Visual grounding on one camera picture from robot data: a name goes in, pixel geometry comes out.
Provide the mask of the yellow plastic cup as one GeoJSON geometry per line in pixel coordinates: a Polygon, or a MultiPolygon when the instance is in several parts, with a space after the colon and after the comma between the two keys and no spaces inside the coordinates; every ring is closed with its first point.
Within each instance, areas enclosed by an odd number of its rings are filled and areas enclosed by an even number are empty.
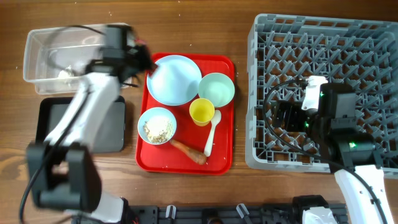
{"type": "Polygon", "coordinates": [[[197,98],[190,104],[189,114],[197,126],[206,126],[215,113],[215,107],[206,98],[197,98]]]}

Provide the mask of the red snack wrapper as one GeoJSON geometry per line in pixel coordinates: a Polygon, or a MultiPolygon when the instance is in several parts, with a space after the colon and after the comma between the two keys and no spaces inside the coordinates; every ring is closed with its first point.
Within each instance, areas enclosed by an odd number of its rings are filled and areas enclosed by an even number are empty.
{"type": "Polygon", "coordinates": [[[144,40],[141,40],[141,39],[136,39],[135,43],[136,43],[136,45],[147,45],[146,42],[144,40]]]}

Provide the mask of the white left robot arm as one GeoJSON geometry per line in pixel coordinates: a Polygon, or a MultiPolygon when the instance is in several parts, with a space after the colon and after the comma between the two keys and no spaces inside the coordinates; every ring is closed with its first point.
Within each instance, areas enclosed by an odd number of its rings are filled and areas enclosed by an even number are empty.
{"type": "Polygon", "coordinates": [[[131,26],[108,24],[101,35],[102,58],[86,66],[65,114],[43,141],[27,146],[29,183],[19,206],[20,223],[28,197],[36,207],[69,211],[89,222],[139,223],[125,198],[103,191],[90,151],[121,86],[156,66],[131,26]]]}

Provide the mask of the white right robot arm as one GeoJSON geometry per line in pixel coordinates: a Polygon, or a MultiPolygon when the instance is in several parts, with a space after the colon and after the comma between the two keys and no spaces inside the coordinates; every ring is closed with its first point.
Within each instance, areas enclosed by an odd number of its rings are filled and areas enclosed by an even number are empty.
{"type": "Polygon", "coordinates": [[[374,138],[356,129],[356,93],[344,83],[324,83],[315,94],[318,108],[300,112],[298,131],[320,146],[313,157],[335,176],[353,223],[393,223],[387,201],[382,156],[374,138]]]}

